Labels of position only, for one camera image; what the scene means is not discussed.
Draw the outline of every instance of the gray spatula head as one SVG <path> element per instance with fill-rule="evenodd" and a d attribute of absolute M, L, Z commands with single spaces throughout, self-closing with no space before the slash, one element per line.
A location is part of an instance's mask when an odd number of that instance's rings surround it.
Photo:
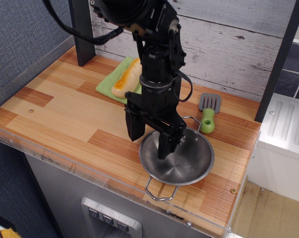
<path fill-rule="evenodd" d="M 206 108 L 212 108 L 214 113 L 220 110 L 221 96 L 212 93 L 202 93 L 200 98 L 199 109 L 203 111 Z"/>

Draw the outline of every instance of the white wooden wall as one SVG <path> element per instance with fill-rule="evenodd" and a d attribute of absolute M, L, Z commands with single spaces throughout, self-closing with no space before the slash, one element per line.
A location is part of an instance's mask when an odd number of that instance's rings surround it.
<path fill-rule="evenodd" d="M 177 10 L 181 44 L 187 53 L 181 70 L 194 83 L 260 101 L 296 0 L 170 0 Z M 116 26 L 91 13 L 95 36 Z M 130 32 L 96 47 L 96 53 L 122 61 L 138 57 Z"/>

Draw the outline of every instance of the bowl handle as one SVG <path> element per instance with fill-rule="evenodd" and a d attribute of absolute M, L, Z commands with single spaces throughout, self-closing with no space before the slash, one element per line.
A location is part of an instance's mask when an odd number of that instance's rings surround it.
<path fill-rule="evenodd" d="M 197 131 L 200 131 L 200 129 L 201 129 L 201 122 L 198 120 L 198 119 L 196 119 L 196 118 L 194 118 L 194 117 L 192 117 L 192 116 L 185 116 L 185 117 L 181 117 L 182 119 L 187 119 L 187 118 L 191 118 L 191 119 L 194 119 L 197 123 L 199 123 L 199 127 L 198 127 L 198 130 Z"/>
<path fill-rule="evenodd" d="M 152 179 L 152 177 L 150 176 L 150 177 L 149 177 L 149 180 L 148 180 L 148 182 L 147 182 L 147 184 L 146 184 L 145 191 L 148 193 L 148 195 L 149 195 L 152 199 L 154 199 L 155 201 L 158 201 L 158 202 L 160 202 L 160 201 L 166 201 L 166 200 L 167 200 L 167 201 L 172 200 L 172 199 L 175 197 L 175 194 L 176 194 L 178 188 L 180 187 L 180 186 L 176 186 L 176 187 L 175 187 L 175 190 L 174 190 L 174 192 L 173 192 L 173 194 L 172 194 L 171 197 L 162 197 L 162 198 L 158 198 L 158 197 L 155 197 L 155 196 L 148 190 L 148 186 L 149 186 L 149 184 L 150 184 L 151 179 Z"/>

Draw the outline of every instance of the button panel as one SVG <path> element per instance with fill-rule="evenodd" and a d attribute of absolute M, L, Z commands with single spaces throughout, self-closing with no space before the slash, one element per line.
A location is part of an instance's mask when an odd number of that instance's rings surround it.
<path fill-rule="evenodd" d="M 81 207 L 85 221 L 88 225 L 91 237 L 98 237 L 99 227 L 109 224 L 116 227 L 120 234 L 127 233 L 128 237 L 142 238 L 142 225 L 139 221 L 131 218 L 113 208 L 110 208 L 100 202 L 94 201 L 88 197 L 83 197 Z M 95 218 L 104 224 L 96 223 Z"/>

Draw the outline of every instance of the green cloth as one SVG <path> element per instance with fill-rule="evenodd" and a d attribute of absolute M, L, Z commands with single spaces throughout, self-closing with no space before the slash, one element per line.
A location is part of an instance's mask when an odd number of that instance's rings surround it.
<path fill-rule="evenodd" d="M 106 76 L 105 79 L 96 87 L 96 91 L 102 93 L 103 95 L 112 98 L 120 103 L 127 103 L 126 98 L 118 98 L 111 93 L 112 86 L 120 79 L 123 72 L 129 67 L 130 63 L 132 63 L 133 59 L 127 56 L 117 67 L 114 69 L 112 73 Z M 138 84 L 135 93 L 141 94 L 141 86 Z"/>

